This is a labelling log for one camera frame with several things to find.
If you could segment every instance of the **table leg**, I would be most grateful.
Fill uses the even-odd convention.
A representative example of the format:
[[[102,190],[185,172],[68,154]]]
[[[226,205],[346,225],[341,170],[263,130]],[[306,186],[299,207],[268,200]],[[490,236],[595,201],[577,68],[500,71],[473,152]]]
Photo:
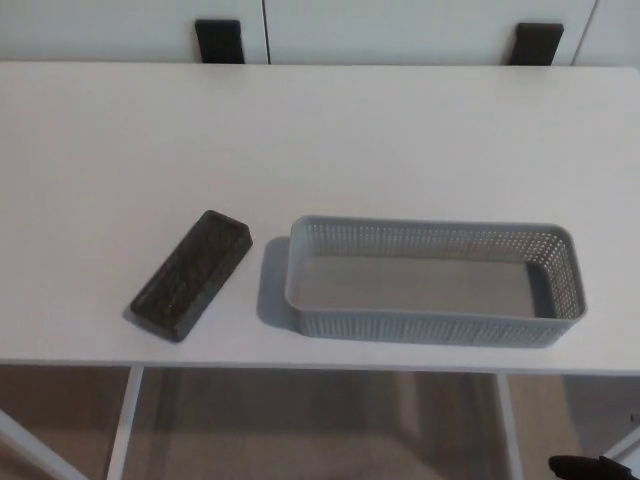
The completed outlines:
[[[507,455],[509,457],[509,469],[511,480],[524,480],[522,461],[520,459],[520,448],[518,447],[518,432],[516,431],[516,420],[513,415],[513,405],[511,404],[511,391],[509,390],[509,376],[505,373],[496,374],[498,386],[498,397],[502,410],[502,424],[504,427]]]
[[[122,400],[118,430],[116,431],[113,448],[111,449],[111,460],[109,461],[107,480],[120,480],[122,478],[143,373],[144,367],[142,366],[134,366],[129,370],[129,380],[127,381],[127,390]]]
[[[632,449],[638,442],[640,442],[640,427],[632,430],[626,437],[607,450],[604,456],[612,460],[623,461],[623,457],[626,458],[632,455],[638,449],[638,447]]]
[[[57,480],[88,480],[69,462],[0,410],[0,442]]]

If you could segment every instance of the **floor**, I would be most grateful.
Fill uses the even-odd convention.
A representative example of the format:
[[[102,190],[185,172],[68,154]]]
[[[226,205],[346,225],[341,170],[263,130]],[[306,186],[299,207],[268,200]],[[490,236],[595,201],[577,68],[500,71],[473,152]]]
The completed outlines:
[[[0,408],[105,476],[127,371],[0,368]],[[525,479],[578,453],[560,377],[512,376]],[[148,369],[124,479],[509,480],[491,375]],[[48,477],[0,449],[0,480]]]

